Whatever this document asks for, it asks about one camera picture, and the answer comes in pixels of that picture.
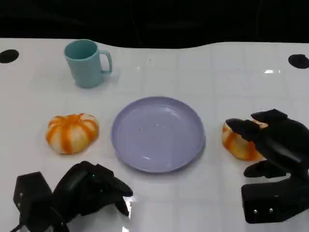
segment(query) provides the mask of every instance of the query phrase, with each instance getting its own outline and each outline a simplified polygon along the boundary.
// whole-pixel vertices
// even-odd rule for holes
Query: teal mug
[[[107,56],[110,69],[102,70],[100,54]],[[75,83],[83,88],[92,88],[103,82],[103,74],[112,72],[112,57],[108,51],[98,50],[91,40],[77,40],[69,43],[64,55],[71,69]]]

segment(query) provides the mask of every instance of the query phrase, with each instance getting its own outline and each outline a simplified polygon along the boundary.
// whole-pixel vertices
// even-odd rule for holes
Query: mug handle
[[[111,54],[108,51],[105,51],[105,50],[100,50],[99,53],[106,55],[106,57],[108,59],[108,63],[110,65],[109,70],[102,70],[101,72],[106,73],[106,74],[110,74],[112,72],[112,56],[111,56]]]

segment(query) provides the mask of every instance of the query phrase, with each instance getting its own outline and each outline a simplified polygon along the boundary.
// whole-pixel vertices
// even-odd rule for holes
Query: cable
[[[20,223],[18,226],[16,226],[14,229],[11,230],[11,232],[17,232],[19,231],[24,225]]]

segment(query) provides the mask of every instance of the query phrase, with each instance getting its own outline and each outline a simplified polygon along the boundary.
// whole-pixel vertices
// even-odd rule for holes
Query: pumpkin
[[[260,125],[260,128],[267,127],[268,124],[261,123],[256,120],[253,122]],[[223,146],[237,159],[239,160],[261,160],[262,155],[255,149],[253,142],[244,140],[239,134],[232,131],[232,129],[226,124],[222,127],[222,143]]]
[[[88,114],[56,116],[48,124],[46,140],[60,154],[84,150],[98,137],[98,121]]]

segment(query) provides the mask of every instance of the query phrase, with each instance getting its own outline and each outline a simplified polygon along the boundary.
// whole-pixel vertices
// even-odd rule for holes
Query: orange pumpkin
[[[73,154],[98,137],[98,121],[92,115],[56,116],[48,124],[46,140],[60,154]]]
[[[256,120],[253,122],[260,125],[260,128],[267,127],[268,124],[260,123]],[[226,124],[222,127],[222,143],[223,146],[239,160],[261,160],[262,155],[255,149],[253,142],[244,140],[239,134],[232,131]]]

